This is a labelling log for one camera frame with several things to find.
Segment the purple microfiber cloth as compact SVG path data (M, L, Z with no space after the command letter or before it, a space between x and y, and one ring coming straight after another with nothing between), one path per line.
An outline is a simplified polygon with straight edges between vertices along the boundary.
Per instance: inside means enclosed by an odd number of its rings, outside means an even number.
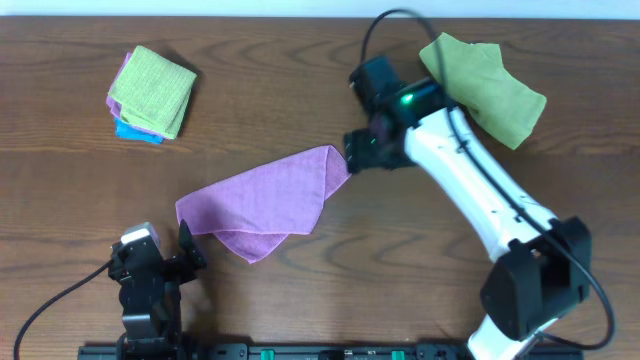
M332 145L318 146L194 191L175 204L194 235L212 234L256 263L290 235L309 235L350 177Z

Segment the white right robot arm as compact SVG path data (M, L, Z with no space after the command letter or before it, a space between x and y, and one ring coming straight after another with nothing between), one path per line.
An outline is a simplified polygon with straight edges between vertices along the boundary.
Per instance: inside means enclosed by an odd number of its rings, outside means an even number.
M587 299L591 234L577 217L560 220L527 194L482 146L464 113L430 79L352 74L368 117L344 137L348 169L419 167L458 207L493 266L481 288L486 316L467 348L475 359L516 359L547 328Z

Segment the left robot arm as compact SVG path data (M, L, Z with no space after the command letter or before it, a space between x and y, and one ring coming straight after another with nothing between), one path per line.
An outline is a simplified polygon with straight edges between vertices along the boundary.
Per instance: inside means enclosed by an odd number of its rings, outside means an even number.
M182 332L180 286L197 278L207 262L186 221L179 224L181 252L169 259L160 252L153 226L131 227L112 246L108 276L120 285L124 339L118 359L187 359Z

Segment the crumpled olive green cloth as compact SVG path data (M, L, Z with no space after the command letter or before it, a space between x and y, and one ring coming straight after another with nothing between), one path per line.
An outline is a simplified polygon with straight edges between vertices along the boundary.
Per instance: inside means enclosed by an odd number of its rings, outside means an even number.
M531 135L547 99L506 70L499 45L465 43L443 33L419 57L449 97L497 141L515 150Z

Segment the folded blue cloth in stack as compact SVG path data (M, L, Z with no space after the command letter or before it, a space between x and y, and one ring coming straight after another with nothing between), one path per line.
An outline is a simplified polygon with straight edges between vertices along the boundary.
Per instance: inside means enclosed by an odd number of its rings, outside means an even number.
M121 119L115 117L115 135L118 138L125 140L134 140L134 141L142 141L151 144L161 144L164 140L162 136L147 133L142 130L138 130L127 123L123 122Z

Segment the folded green cloth on stack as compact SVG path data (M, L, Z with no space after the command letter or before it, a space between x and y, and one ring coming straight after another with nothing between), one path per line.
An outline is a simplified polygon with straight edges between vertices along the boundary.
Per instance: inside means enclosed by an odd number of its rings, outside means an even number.
M184 120L195 72L138 45L114 79L107 96L120 105L128 125L175 139Z

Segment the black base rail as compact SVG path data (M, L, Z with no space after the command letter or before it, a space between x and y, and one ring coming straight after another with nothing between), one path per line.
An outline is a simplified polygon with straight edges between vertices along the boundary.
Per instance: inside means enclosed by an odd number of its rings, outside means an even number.
M250 346L241 343L216 344L160 355L134 355L118 346L81 346L78 360L168 359L168 360L471 360L464 345L422 343L412 346ZM583 360L583 352L561 346L540 346L516 359Z

